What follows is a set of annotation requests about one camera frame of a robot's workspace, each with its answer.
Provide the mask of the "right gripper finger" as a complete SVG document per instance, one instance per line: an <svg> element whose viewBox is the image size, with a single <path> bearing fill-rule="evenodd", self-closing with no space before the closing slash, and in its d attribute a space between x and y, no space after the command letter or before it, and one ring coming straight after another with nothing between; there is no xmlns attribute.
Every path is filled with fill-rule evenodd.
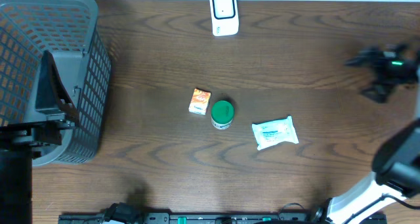
<svg viewBox="0 0 420 224"><path fill-rule="evenodd" d="M381 51L378 47L368 47L362 49L358 54L345 61L345 66L361 66L365 63L372 63L376 60L381 54Z"/></svg>
<svg viewBox="0 0 420 224"><path fill-rule="evenodd" d="M370 87L360 91L360 94L376 103L386 103L394 86L391 84L373 83Z"/></svg>

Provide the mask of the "white wet wipes pack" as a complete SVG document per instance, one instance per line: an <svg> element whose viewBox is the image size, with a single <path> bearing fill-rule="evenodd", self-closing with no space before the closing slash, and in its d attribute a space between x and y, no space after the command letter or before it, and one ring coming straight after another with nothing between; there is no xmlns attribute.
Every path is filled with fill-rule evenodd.
<svg viewBox="0 0 420 224"><path fill-rule="evenodd" d="M257 150L263 150L282 142L299 143L292 116L264 123L253 123L251 128L257 142Z"/></svg>

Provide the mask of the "small orange box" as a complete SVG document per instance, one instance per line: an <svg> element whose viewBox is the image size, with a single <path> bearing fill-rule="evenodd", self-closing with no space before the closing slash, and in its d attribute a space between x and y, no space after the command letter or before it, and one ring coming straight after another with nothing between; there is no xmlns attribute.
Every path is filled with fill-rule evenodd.
<svg viewBox="0 0 420 224"><path fill-rule="evenodd" d="M188 111L193 114L206 115L211 93L201 89L194 89Z"/></svg>

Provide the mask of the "green lid white jar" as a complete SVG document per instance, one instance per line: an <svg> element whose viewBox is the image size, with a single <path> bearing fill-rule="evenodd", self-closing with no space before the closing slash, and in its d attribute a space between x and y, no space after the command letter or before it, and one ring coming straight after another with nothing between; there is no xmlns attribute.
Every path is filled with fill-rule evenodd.
<svg viewBox="0 0 420 224"><path fill-rule="evenodd" d="M234 119L234 107L228 101L217 101L211 109L211 123L216 129L227 129Z"/></svg>

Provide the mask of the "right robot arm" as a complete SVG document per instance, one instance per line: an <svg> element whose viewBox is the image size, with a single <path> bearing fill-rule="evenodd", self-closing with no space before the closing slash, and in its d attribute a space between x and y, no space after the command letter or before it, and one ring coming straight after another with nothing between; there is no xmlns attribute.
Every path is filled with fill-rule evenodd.
<svg viewBox="0 0 420 224"><path fill-rule="evenodd" d="M366 65L375 74L361 95L386 103L399 85L419 85L419 56L406 57L405 43L385 49L369 47L348 59L347 66ZM371 172L350 190L326 200L309 217L310 223L361 223L382 208L406 203L419 194L419 111L413 121L384 142L371 164Z"/></svg>

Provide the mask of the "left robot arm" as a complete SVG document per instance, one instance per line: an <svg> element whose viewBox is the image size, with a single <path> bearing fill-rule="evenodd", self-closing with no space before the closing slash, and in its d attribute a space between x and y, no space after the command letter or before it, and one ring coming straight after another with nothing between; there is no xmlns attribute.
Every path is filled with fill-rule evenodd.
<svg viewBox="0 0 420 224"><path fill-rule="evenodd" d="M42 146L62 144L62 132L79 125L51 52L44 51L27 116L1 127L1 222L32 222L32 160Z"/></svg>

